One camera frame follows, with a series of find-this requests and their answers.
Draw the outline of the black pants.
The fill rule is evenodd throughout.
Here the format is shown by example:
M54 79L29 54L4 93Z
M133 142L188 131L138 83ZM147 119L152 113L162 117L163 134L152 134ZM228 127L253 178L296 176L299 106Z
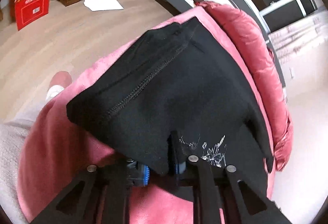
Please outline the black pants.
M234 165L267 191L264 116L239 65L197 18L144 33L66 109L70 122L160 176L177 132L185 155Z

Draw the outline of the grey bed headboard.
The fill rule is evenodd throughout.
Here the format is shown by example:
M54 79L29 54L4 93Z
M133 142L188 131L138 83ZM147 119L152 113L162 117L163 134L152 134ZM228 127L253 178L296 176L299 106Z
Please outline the grey bed headboard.
M260 18L258 17L258 15L255 13L255 11L251 8L251 6L248 4L246 0L229 0L229 1L233 4L233 6L236 9L240 10L243 13L243 15L245 15L247 19L250 20L259 29L262 39L265 41L266 48L269 50L269 53L273 55L273 63L279 75L281 85L283 88L286 88L286 82L283 76L280 61L269 39L269 35L266 32L264 25L260 21Z

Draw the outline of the light trouser leg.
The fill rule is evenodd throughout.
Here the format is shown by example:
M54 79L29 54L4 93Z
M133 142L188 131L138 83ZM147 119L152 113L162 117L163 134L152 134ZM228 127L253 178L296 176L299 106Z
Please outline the light trouser leg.
M42 101L31 105L7 121L2 122L1 129L1 207L13 223L27 223L18 203L17 179L18 158L24 141L29 134L39 112L46 102Z

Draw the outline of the pink bed sheet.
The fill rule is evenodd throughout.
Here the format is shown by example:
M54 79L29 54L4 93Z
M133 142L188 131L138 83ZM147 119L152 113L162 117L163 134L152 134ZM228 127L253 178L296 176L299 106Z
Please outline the pink bed sheet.
M239 65L255 94L265 120L270 146L273 146L272 131L260 93L224 29L201 6L172 17L167 23L184 23L192 17L198 18ZM113 161L113 149L68 120L66 105L73 97L95 83L129 47L130 44L127 43L99 59L73 84L50 100L38 114L18 161L18 203L28 221L35 219L63 187L72 181L77 172L91 164L104 165Z

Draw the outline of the pink slipper foot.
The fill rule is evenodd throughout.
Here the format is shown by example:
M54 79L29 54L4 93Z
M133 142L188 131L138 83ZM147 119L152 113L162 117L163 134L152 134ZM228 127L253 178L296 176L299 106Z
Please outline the pink slipper foot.
M50 101L60 94L66 87L72 83L72 77L67 71L57 72L51 79L46 94L46 101Z

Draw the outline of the white paper sheet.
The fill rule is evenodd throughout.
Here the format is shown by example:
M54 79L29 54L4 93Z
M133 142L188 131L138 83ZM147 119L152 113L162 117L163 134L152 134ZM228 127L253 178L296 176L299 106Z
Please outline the white paper sheet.
M84 0L83 4L93 12L123 10L123 6L117 0Z

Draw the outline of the pink folded duvet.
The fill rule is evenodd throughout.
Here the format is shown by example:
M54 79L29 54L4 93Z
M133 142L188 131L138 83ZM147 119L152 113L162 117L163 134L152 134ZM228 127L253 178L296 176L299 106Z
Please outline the pink folded duvet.
M291 156L294 127L273 55L259 29L240 10L209 1L198 5L224 29L250 71L269 119L276 169L282 171Z

